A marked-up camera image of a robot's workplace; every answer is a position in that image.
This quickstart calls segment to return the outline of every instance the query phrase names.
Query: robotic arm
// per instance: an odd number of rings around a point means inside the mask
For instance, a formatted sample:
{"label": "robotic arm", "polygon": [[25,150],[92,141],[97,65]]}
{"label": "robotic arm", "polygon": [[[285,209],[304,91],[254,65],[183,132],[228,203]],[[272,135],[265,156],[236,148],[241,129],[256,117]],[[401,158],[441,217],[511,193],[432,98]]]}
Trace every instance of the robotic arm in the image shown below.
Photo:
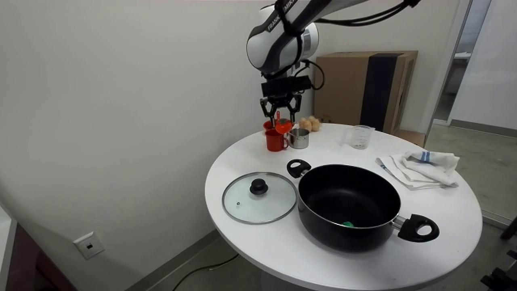
{"label": "robotic arm", "polygon": [[260,27],[256,27],[248,40],[248,59],[267,83],[262,85],[262,111],[272,119],[278,109],[288,109],[291,122],[301,109],[301,95],[314,88],[311,80],[288,77],[290,70],[302,59],[315,54],[319,32],[315,23],[340,27],[367,27],[388,20],[406,7],[416,7],[420,0],[404,0],[401,6],[357,20],[333,22],[323,17],[344,11],[367,0],[277,0],[275,6],[264,7]]}

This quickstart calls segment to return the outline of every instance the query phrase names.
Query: towel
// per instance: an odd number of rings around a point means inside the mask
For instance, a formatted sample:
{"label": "towel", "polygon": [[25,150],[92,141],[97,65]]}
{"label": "towel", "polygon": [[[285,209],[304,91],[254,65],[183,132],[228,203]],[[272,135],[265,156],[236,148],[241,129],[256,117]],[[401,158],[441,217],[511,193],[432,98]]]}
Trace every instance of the towel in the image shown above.
{"label": "towel", "polygon": [[425,187],[456,187],[453,174],[459,158],[446,153],[407,153],[403,156],[385,156],[378,159],[396,180],[409,190]]}

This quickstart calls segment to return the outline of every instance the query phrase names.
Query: lid handle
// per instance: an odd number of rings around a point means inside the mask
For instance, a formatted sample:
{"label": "lid handle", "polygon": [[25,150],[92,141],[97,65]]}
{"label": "lid handle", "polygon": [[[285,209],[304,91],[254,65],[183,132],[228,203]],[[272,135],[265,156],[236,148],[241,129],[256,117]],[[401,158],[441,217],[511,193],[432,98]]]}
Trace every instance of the lid handle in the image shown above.
{"label": "lid handle", "polygon": [[256,196],[264,196],[269,192],[269,185],[264,180],[254,180],[249,192]]}

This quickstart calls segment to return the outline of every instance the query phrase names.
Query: pot lid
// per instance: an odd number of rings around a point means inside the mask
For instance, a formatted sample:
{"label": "pot lid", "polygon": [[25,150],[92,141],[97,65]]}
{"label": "pot lid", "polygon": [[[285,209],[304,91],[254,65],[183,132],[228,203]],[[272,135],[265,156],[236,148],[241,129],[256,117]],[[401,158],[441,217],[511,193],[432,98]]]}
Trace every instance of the pot lid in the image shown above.
{"label": "pot lid", "polygon": [[294,185],[281,175],[267,172],[235,180],[223,196],[227,214],[251,226],[277,222],[290,214],[294,205]]}

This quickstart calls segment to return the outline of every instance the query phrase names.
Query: electrical outlet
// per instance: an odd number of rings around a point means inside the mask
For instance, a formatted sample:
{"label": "electrical outlet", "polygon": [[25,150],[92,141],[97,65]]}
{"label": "electrical outlet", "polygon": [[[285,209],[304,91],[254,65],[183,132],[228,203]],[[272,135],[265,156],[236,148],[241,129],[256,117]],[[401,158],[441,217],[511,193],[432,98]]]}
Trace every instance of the electrical outlet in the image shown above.
{"label": "electrical outlet", "polygon": [[81,256],[88,261],[104,253],[104,247],[94,232],[78,238],[75,245]]}

